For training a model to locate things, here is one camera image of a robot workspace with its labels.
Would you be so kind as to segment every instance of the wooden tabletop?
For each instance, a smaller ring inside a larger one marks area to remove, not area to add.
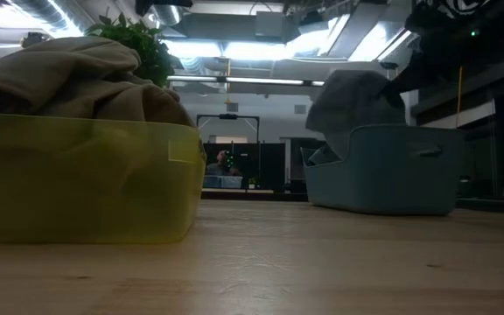
[[[504,214],[206,200],[170,245],[0,245],[0,314],[504,314]]]

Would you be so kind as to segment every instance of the green plant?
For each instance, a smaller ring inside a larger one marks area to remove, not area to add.
[[[100,20],[101,24],[92,25],[85,34],[112,39],[136,50],[141,58],[141,66],[134,71],[134,74],[163,87],[166,84],[166,77],[174,74],[174,70],[168,47],[156,38],[160,30],[148,28],[141,20],[132,23],[126,20],[123,14],[120,14],[115,21],[103,16],[100,16]]]

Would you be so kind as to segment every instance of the person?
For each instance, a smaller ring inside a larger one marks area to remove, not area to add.
[[[240,171],[235,166],[228,167],[228,151],[221,150],[217,154],[217,163],[211,163],[206,167],[206,175],[217,176],[241,176]]]

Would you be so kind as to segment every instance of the yellow plastic bin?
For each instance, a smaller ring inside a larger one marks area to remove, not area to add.
[[[180,240],[204,168],[194,128],[0,115],[0,242]]]

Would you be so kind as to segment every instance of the wood grain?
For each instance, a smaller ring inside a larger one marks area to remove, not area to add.
[[[0,245],[0,314],[502,314],[504,214],[204,200],[179,243]]]

